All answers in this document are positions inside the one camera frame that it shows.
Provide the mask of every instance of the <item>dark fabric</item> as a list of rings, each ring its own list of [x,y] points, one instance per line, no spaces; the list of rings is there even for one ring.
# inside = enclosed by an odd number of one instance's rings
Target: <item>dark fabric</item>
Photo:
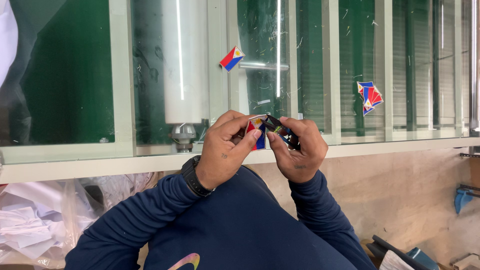
[[[146,270],[375,269],[321,172],[289,184],[300,222],[245,167],[205,198],[181,175],[166,176],[87,229],[65,269],[138,269],[147,242]]]

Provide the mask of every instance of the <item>white cylinder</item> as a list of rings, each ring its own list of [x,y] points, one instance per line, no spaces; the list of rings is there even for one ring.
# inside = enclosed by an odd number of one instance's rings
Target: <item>white cylinder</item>
[[[201,123],[208,109],[207,0],[162,1],[165,121]]]

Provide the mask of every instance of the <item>white sleeve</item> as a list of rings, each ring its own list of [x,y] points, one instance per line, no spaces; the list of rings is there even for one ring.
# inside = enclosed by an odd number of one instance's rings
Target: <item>white sleeve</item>
[[[0,86],[17,54],[18,27],[9,0],[0,13]]]

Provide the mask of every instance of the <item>black wristwatch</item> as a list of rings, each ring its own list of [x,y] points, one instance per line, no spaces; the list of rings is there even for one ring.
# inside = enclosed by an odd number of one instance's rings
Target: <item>black wristwatch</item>
[[[197,178],[195,167],[200,161],[201,155],[189,159],[181,168],[181,174],[187,182],[190,189],[198,196],[205,197],[212,193],[215,189],[206,189]]]

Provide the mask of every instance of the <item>person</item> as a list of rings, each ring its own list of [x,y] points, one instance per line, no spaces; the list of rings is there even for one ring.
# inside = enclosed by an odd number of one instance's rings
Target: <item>person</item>
[[[267,133],[296,220],[241,165],[261,135],[258,129],[243,134],[252,116],[231,110],[219,117],[199,161],[107,211],[67,254],[65,270],[138,269],[146,243],[144,269],[375,269],[319,171],[328,146],[315,123],[280,118],[301,150],[288,150],[278,134]]]

